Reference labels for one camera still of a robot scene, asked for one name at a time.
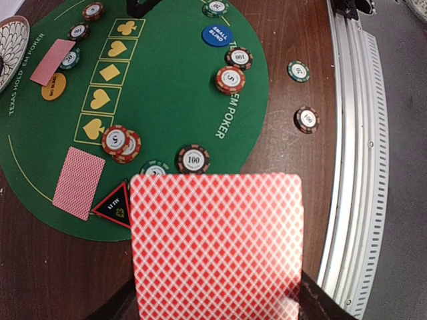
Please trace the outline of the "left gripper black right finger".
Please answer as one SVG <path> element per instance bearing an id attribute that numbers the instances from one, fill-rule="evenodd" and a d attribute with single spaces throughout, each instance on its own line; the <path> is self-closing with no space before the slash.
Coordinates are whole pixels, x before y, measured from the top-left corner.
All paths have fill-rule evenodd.
<path id="1" fill-rule="evenodd" d="M 300 285 L 300 319 L 356 320 L 331 299 L 311 278 Z"/>

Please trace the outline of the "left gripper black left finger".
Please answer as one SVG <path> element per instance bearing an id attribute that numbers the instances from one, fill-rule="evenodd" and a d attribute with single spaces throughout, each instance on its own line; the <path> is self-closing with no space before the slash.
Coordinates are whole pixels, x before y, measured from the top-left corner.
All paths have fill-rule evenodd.
<path id="1" fill-rule="evenodd" d="M 86 319 L 139 319 L 135 278 L 127 281 L 99 309 Z"/>

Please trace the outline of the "black triangular all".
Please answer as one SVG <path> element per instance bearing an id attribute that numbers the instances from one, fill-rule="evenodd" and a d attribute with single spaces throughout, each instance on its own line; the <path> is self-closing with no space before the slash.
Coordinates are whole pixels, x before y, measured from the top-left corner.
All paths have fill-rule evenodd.
<path id="1" fill-rule="evenodd" d="M 127 181 L 118 185 L 91 212 L 129 229 L 130 200 Z"/>

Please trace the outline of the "red backed card deck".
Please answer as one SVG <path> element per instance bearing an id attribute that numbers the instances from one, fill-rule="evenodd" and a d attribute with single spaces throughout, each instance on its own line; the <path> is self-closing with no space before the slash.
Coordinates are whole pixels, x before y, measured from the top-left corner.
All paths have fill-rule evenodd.
<path id="1" fill-rule="evenodd" d="M 298 175 L 136 175 L 130 199 L 141 319 L 298 318 Z"/>

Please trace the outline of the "red card pulled from deck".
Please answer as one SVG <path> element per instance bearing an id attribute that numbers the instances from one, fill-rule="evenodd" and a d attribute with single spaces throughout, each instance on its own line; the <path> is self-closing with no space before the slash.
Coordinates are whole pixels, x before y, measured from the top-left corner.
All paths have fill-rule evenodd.
<path id="1" fill-rule="evenodd" d="M 87 221 L 105 159 L 70 147 L 59 175 L 52 204 Z"/>

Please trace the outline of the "red 5 chip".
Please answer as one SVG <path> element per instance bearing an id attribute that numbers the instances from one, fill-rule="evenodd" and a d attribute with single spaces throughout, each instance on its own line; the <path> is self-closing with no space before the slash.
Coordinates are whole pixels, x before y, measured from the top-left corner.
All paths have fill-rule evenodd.
<path id="1" fill-rule="evenodd" d="M 114 161 L 127 164 L 139 155 L 142 140 L 135 131 L 123 125 L 112 125 L 103 134 L 101 146 Z"/>
<path id="2" fill-rule="evenodd" d="M 83 18 L 86 21 L 96 21 L 104 14 L 104 6 L 100 2 L 94 2 L 87 5 L 82 11 Z"/>
<path id="3" fill-rule="evenodd" d="M 222 93 L 232 95 L 239 93 L 246 84 L 246 76 L 237 67 L 222 67 L 216 74 L 216 87 Z"/>

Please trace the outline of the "orange big blind button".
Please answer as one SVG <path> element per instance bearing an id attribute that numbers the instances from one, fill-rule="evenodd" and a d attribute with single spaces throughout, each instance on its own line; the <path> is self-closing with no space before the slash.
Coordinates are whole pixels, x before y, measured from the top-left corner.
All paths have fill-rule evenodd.
<path id="1" fill-rule="evenodd" d="M 46 101 L 54 101 L 65 92 L 67 79 L 63 73 L 55 73 L 50 82 L 41 88 L 41 96 Z"/>

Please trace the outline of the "red card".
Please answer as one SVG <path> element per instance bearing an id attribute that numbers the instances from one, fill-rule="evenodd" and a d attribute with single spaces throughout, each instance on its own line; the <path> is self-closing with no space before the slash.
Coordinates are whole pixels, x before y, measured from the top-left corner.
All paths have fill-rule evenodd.
<path id="1" fill-rule="evenodd" d="M 30 80 L 44 87 L 47 86 L 57 68 L 75 44 L 75 41 L 57 39 L 35 68 Z"/>

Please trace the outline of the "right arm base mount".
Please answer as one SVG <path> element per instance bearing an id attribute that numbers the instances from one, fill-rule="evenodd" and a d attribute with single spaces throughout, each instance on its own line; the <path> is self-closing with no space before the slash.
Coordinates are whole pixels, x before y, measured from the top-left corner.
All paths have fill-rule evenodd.
<path id="1" fill-rule="evenodd" d="M 373 15 L 376 13 L 375 2 L 372 0 L 331 0 L 332 9 L 348 19 L 358 20 L 358 12 Z"/>

